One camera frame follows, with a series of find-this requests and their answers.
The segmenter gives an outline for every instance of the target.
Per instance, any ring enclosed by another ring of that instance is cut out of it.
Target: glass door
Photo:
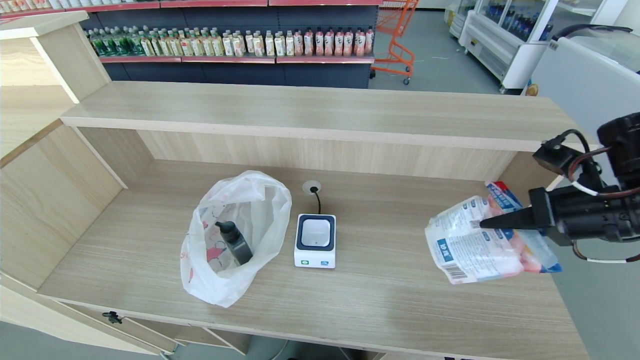
[[[458,8],[458,14],[466,17],[469,10],[473,10],[476,7],[476,3],[476,0],[462,0]]]
[[[504,8],[507,6],[507,2],[508,0],[483,1],[480,8],[480,14],[498,24],[502,18]]]
[[[540,41],[549,41],[560,30],[576,24],[591,24],[602,0],[559,0]]]
[[[545,1],[541,0],[513,0],[500,26],[526,42],[544,5]]]

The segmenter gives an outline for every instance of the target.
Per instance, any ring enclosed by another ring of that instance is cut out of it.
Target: black bottle
[[[240,265],[246,264],[253,257],[253,253],[249,248],[244,236],[236,227],[233,221],[216,222],[216,226],[220,228],[220,235],[227,243],[227,247],[231,254],[236,258]]]

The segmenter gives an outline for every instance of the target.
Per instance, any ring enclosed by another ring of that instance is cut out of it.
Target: plastic package
[[[259,171],[218,181],[193,211],[180,253],[182,286],[210,304],[229,307],[257,272],[280,252],[291,212],[291,194]],[[253,252],[239,265],[216,222],[233,221]]]
[[[452,284],[519,274],[560,272],[562,267],[537,230],[480,229],[479,223],[522,209],[502,182],[487,183],[489,197],[471,197],[429,221],[424,232],[431,256]]]

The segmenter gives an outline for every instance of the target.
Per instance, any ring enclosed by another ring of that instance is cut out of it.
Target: wood grain surface
[[[31,41],[74,103],[111,81],[79,24],[31,38]]]
[[[513,161],[500,175],[500,181],[504,181],[516,198],[524,205],[529,206],[529,190],[534,188],[546,188],[556,182],[558,177],[538,164],[530,152],[518,152]]]
[[[108,84],[61,119],[79,127],[507,151],[535,151],[576,127],[541,97],[135,81]]]
[[[429,218],[482,182],[259,168],[291,191],[280,254],[228,309],[184,291],[179,249],[193,209],[217,181],[248,169],[156,160],[69,251],[39,293],[131,316],[379,352],[472,359],[588,356],[552,279],[521,274],[453,286],[425,244]],[[314,212],[302,184],[316,179],[337,216],[335,270],[296,268],[296,217]]]
[[[110,327],[163,352],[172,353],[177,346],[175,340],[149,330],[148,328],[138,324],[134,319],[120,316],[122,323],[111,323],[109,319],[102,315],[102,311],[73,304],[67,304],[67,306],[89,318],[92,318],[106,327]]]
[[[28,38],[0,42],[0,79],[2,86],[60,85]],[[37,106],[34,98],[29,96],[29,102]]]
[[[240,354],[246,355],[246,353],[249,352],[249,344],[251,343],[252,338],[251,335],[240,332],[214,330],[206,327],[203,329]]]
[[[3,163],[8,162],[4,158],[9,153],[55,122],[71,106],[73,103],[59,85],[0,86]]]
[[[83,132],[132,131],[83,128]],[[153,157],[267,167],[306,168],[494,181],[515,155],[513,151],[392,145],[260,136],[176,133],[138,130]],[[108,144],[97,136],[92,142]]]
[[[39,37],[86,19],[83,10],[19,17],[0,24],[0,40]]]
[[[121,189],[58,127],[2,169],[1,270],[38,288]]]
[[[222,340],[213,336],[205,329],[197,326],[183,326],[175,339],[193,344],[209,345],[213,347],[228,347],[228,345],[222,342]]]
[[[96,322],[71,307],[45,299],[19,282],[2,276],[0,321],[42,331],[59,339],[87,345],[154,355],[155,347]]]
[[[86,138],[123,184],[133,183],[154,160],[135,130],[81,127]]]

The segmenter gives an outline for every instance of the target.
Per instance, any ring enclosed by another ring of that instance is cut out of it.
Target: plastic bottle
[[[545,26],[545,29],[542,31],[542,35],[540,36],[541,41],[547,41],[549,34],[554,29],[554,18],[549,19],[549,22]]]
[[[285,42],[285,51],[287,56],[293,56],[295,54],[294,46],[293,46],[293,34],[291,30],[287,31],[287,37],[284,40]]]
[[[316,32],[316,55],[324,56],[324,34],[320,28]]]
[[[264,41],[260,31],[253,34],[253,51],[256,56],[264,56]]]
[[[274,43],[275,43],[275,47],[276,47],[276,55],[277,56],[284,56],[286,51],[285,51],[285,44],[284,44],[284,39],[280,36],[280,34],[276,34],[276,38],[274,39]]]
[[[182,54],[184,56],[193,56],[193,48],[191,42],[184,33],[184,30],[178,30],[178,37],[180,39],[180,47],[182,48]]]
[[[240,43],[240,38],[238,37],[237,34],[234,34],[233,37],[231,38],[231,44],[234,47],[234,56],[237,57],[242,57],[242,45]]]
[[[329,28],[324,34],[324,55],[332,56],[333,55],[333,29]]]
[[[225,46],[225,55],[233,56],[234,55],[234,46],[231,44],[231,38],[228,34],[222,35],[222,44]]]
[[[16,0],[9,0],[8,2],[12,12],[20,11],[20,7],[18,6],[18,2]]]
[[[204,48],[200,42],[200,38],[196,35],[195,30],[189,30],[189,41],[191,42],[191,48],[193,49],[194,56],[203,56]]]
[[[364,53],[365,55],[371,54],[373,52],[373,28],[369,26],[367,33],[365,34],[364,41]]]
[[[213,43],[211,40],[209,30],[207,28],[202,29],[202,47],[204,48],[204,53],[207,56],[216,55],[215,51],[213,51]]]
[[[511,22],[513,22],[513,17],[515,16],[516,11],[511,9],[507,11],[507,15],[504,16],[504,21],[502,21],[502,28],[509,29],[511,27]]]
[[[267,53],[267,56],[275,56],[276,50],[275,50],[275,44],[273,40],[273,35],[271,34],[271,30],[267,30],[267,35],[264,35],[264,47],[265,47],[264,50]]]
[[[145,32],[140,30],[138,34],[140,36],[140,45],[142,46],[142,49],[145,51],[145,55],[155,56],[156,53],[154,52],[154,48],[151,46],[151,41],[149,41],[149,39],[147,39],[147,37],[145,36]]]
[[[176,37],[176,33],[174,30],[169,30],[169,46],[171,47],[171,51],[176,56],[182,56],[184,53],[182,52],[182,45],[180,45],[180,39]]]
[[[156,56],[165,55],[160,48],[160,39],[158,39],[158,34],[154,30],[149,32],[149,41],[151,41],[151,46],[154,48]]]
[[[338,28],[338,32],[335,34],[335,47],[333,48],[333,54],[336,56],[342,56],[344,49],[344,33],[342,28]]]
[[[233,221],[216,222],[216,226],[220,228],[222,240],[227,244],[227,248],[231,251],[238,265],[248,263],[253,257],[253,253],[236,224]]]
[[[53,9],[56,9],[56,10],[62,9],[62,4],[60,4],[60,0],[49,0],[49,4],[51,4],[51,8]]]
[[[89,41],[93,45],[98,56],[107,56],[107,49],[102,43],[102,40],[93,32],[93,30],[89,30]]]
[[[173,49],[171,48],[171,40],[164,32],[160,33],[160,49],[165,56],[173,56]]]
[[[353,33],[351,32],[351,28],[347,29],[347,32],[344,33],[344,48],[342,50],[343,56],[351,56],[353,52]]]
[[[356,53],[356,56],[364,56],[364,45],[366,41],[367,41],[367,37],[365,33],[358,30],[356,48],[354,50],[354,53]]]
[[[527,17],[524,21],[524,27],[522,29],[522,40],[527,41],[529,39],[529,35],[531,34],[531,30],[533,30],[533,26],[535,22],[533,21],[533,14],[531,12],[527,12]]]
[[[293,55],[302,56],[304,50],[302,34],[298,29],[293,33]]]
[[[312,56],[314,54],[314,32],[311,28],[307,28],[305,33],[305,55]]]
[[[216,28],[213,28],[213,32],[211,33],[211,44],[213,45],[213,53],[216,56],[224,56],[225,46],[222,44],[222,38]]]
[[[242,55],[244,56],[244,54],[246,54],[246,42],[244,41],[244,36],[240,32],[240,30],[236,30],[236,36],[238,37],[238,39],[240,39],[240,49],[242,50]]]
[[[127,49],[123,46],[122,36],[116,32],[116,29],[111,29],[111,39],[116,47],[116,55],[124,56],[127,54]]]
[[[131,39],[131,45],[133,48],[133,52],[136,55],[144,55],[145,50],[142,48],[142,44],[140,43],[140,37],[136,34],[133,29],[129,30],[129,38]]]
[[[253,34],[251,34],[251,30],[247,30],[244,32],[244,40],[246,41],[247,53],[255,54],[255,51],[253,50]]]
[[[107,34],[107,32],[104,31],[103,29],[100,29],[100,39],[102,40],[102,45],[104,45],[104,48],[107,52],[107,56],[114,56],[115,54],[118,53],[116,51],[115,44],[111,39],[111,35]]]

